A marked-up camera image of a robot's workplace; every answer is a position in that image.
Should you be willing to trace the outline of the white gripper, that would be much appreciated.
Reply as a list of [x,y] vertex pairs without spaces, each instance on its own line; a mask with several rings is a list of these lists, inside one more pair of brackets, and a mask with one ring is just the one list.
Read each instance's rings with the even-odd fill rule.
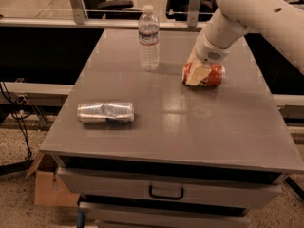
[[205,32],[201,31],[188,57],[188,63],[184,66],[184,83],[187,86],[198,86],[210,74],[209,65],[195,63],[197,58],[204,63],[219,63],[230,53],[231,49],[231,47],[219,48],[212,45]]

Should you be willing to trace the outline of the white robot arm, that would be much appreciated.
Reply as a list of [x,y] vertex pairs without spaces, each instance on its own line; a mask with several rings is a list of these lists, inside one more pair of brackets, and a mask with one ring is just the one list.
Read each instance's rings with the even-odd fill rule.
[[219,86],[222,60],[238,38],[257,31],[304,73],[304,10],[284,0],[216,0],[217,10],[200,31],[182,80],[188,86]]

